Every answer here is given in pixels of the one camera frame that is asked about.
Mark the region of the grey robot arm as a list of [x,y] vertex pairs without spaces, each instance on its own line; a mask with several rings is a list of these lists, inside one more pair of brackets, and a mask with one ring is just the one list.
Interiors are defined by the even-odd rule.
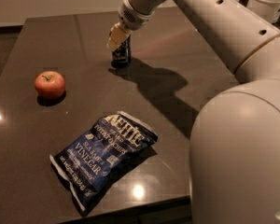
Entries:
[[[164,1],[123,0],[108,47]],[[193,224],[280,224],[280,30],[234,0],[173,1],[239,82],[191,131]]]

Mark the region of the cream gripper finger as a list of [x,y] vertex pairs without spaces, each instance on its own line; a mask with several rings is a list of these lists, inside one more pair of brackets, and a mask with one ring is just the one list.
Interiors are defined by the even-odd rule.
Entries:
[[106,45],[111,51],[115,51],[130,35],[131,30],[126,28],[122,23],[118,22],[111,28]]

